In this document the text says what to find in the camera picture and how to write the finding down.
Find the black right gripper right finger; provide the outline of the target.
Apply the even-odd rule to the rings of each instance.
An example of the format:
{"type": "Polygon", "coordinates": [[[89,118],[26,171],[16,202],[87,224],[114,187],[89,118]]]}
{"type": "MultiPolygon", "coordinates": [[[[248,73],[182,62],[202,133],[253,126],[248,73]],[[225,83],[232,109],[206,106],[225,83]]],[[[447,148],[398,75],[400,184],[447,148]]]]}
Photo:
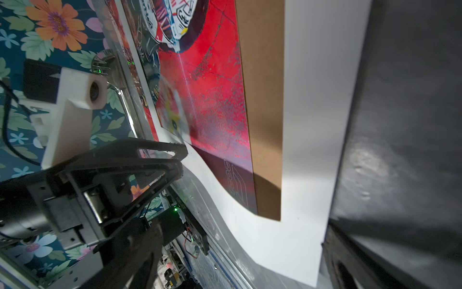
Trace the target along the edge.
{"type": "Polygon", "coordinates": [[[334,225],[328,225],[322,248],[330,280],[335,289],[383,287],[373,260],[334,225]]]}

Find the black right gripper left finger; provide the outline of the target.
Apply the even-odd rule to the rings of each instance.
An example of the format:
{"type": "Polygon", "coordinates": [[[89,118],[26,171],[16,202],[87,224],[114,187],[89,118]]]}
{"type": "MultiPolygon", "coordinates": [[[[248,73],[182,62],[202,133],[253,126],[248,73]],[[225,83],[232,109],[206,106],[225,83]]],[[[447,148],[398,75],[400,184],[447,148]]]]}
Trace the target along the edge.
{"type": "Polygon", "coordinates": [[[151,289],[158,277],[158,263],[163,246],[158,221],[149,226],[141,219],[130,221],[111,240],[114,259],[103,266],[80,287],[82,289],[151,289]]]}

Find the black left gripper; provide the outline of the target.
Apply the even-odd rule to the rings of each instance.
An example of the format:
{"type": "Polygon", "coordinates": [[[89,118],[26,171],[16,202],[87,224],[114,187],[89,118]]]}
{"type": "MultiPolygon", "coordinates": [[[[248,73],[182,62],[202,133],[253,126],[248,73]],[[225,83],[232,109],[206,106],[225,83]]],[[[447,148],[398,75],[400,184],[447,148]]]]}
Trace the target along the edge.
{"type": "Polygon", "coordinates": [[[183,175],[183,144],[111,142],[25,177],[25,239],[52,231],[73,248],[114,237],[183,175]]]}

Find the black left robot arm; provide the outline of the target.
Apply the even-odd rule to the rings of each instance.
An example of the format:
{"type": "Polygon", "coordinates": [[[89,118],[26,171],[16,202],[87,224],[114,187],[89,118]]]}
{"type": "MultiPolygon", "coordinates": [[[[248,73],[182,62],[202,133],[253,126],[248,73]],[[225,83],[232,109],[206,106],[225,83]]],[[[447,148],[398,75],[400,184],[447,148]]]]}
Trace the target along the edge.
{"type": "Polygon", "coordinates": [[[183,175],[185,145],[117,140],[1,183],[1,246],[53,232],[65,249],[118,234],[183,175]]]}

